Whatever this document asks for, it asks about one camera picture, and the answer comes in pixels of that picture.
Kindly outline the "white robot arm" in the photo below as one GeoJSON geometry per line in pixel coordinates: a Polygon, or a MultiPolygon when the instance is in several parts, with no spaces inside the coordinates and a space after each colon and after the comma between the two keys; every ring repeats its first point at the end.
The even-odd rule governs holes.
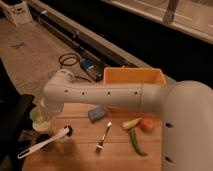
{"type": "Polygon", "coordinates": [[[61,69],[44,86],[40,106],[54,116],[66,103],[158,114],[162,120],[161,171],[213,171],[213,89],[201,82],[82,84],[61,69]]]}

